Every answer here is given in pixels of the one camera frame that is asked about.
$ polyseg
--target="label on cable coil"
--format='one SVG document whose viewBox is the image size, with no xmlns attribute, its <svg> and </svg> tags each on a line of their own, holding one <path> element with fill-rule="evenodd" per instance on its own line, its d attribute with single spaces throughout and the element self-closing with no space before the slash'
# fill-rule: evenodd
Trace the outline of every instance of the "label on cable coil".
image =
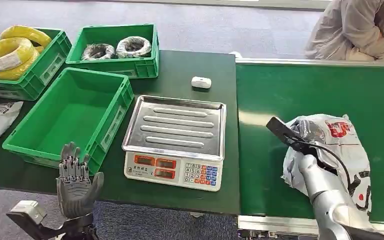
<svg viewBox="0 0 384 240">
<path fill-rule="evenodd" d="M 13 69 L 21 64 L 22 62 L 15 51 L 0 57 L 0 71 Z"/>
</svg>

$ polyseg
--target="stainless steel scale tray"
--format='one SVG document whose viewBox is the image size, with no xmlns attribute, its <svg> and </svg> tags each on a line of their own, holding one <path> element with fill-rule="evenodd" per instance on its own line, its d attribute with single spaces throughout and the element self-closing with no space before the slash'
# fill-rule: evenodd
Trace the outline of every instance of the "stainless steel scale tray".
<svg viewBox="0 0 384 240">
<path fill-rule="evenodd" d="M 124 137 L 127 152 L 222 161 L 226 105 L 141 95 Z"/>
</svg>

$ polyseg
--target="red logo on bag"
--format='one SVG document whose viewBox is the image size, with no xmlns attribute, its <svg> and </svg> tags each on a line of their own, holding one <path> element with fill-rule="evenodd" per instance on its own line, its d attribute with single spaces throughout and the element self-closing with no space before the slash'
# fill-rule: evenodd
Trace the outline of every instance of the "red logo on bag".
<svg viewBox="0 0 384 240">
<path fill-rule="evenodd" d="M 330 134 L 334 138 L 342 138 L 343 136 L 347 135 L 347 131 L 351 131 L 350 125 L 348 123 L 339 121 L 335 123 L 328 123 L 328 121 L 324 121 L 329 127 Z"/>
</svg>

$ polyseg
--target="gray carpet floor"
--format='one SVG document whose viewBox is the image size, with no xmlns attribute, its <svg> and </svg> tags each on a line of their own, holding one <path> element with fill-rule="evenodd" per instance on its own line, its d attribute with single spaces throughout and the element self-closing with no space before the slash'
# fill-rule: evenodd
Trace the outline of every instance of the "gray carpet floor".
<svg viewBox="0 0 384 240">
<path fill-rule="evenodd" d="M 249 58 L 301 59 L 320 12 L 151 3 L 0 0 L 0 33 L 20 24 L 64 29 L 74 42 L 87 25 L 155 23 L 163 50 L 229 53 Z M 30 239 L 5 216 L 20 200 L 46 209 L 47 226 L 62 222 L 55 196 L 0 190 L 0 240 Z M 188 212 L 98 202 L 103 240 L 234 240 L 232 216 L 194 218 Z"/>
</svg>

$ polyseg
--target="robotic arm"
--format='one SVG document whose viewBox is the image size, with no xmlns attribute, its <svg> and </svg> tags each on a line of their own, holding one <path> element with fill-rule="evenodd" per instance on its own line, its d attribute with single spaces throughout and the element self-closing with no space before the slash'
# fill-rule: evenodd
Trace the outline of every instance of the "robotic arm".
<svg viewBox="0 0 384 240">
<path fill-rule="evenodd" d="M 99 240 L 94 225 L 93 207 L 104 185 L 104 174 L 89 179 L 89 155 L 79 159 L 80 148 L 73 142 L 64 145 L 56 179 L 58 206 L 66 220 L 59 229 L 42 225 L 46 212 L 36 201 L 22 200 L 6 215 L 35 240 Z"/>
<path fill-rule="evenodd" d="M 266 127 L 283 143 L 304 154 L 298 169 L 304 177 L 313 207 L 319 240 L 384 240 L 384 235 L 376 232 L 370 222 L 361 217 L 335 171 L 318 160 L 313 144 L 306 142 L 276 117 Z"/>
</svg>

